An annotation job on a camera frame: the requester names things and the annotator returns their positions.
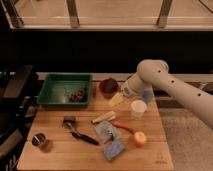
dark background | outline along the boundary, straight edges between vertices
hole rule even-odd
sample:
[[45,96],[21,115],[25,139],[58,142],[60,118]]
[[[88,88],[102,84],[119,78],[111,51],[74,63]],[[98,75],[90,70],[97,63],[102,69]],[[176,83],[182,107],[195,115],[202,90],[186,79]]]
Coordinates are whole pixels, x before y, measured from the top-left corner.
[[213,32],[70,32],[10,30],[0,11],[0,69],[32,64],[37,71],[135,72],[146,58],[172,73],[211,73]]

blue cloth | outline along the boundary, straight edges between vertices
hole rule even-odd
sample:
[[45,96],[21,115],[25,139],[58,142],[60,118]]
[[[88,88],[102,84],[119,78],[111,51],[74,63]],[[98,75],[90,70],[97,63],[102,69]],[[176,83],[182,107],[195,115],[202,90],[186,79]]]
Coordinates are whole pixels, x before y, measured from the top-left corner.
[[108,121],[100,122],[95,127],[95,131],[102,143],[121,137],[121,132]]
[[124,144],[119,139],[116,139],[104,148],[103,153],[107,160],[111,161],[116,156],[118,156],[124,149]]

white cup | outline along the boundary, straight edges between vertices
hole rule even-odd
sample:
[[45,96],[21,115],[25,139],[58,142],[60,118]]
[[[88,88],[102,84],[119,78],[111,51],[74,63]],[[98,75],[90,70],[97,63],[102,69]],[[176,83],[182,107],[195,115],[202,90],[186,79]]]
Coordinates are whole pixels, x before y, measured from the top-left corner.
[[131,115],[133,119],[140,119],[147,110],[147,104],[142,100],[134,100],[131,103]]

green plastic bin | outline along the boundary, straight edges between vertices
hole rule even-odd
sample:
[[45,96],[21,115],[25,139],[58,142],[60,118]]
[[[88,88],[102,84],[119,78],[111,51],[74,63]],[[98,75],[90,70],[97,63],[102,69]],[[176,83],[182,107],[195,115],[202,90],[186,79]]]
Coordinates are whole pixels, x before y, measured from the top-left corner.
[[[82,101],[71,102],[70,95],[81,88],[86,89]],[[37,103],[42,107],[85,108],[91,98],[91,74],[49,74],[39,93]]]

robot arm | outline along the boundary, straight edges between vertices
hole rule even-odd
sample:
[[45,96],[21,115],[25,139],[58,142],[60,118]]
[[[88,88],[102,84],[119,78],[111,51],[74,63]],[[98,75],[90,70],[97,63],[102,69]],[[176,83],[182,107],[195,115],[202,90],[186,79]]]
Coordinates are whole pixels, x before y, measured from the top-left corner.
[[143,60],[137,72],[121,87],[124,96],[141,95],[147,86],[154,85],[194,113],[213,129],[213,97],[168,73],[168,65],[162,60]]

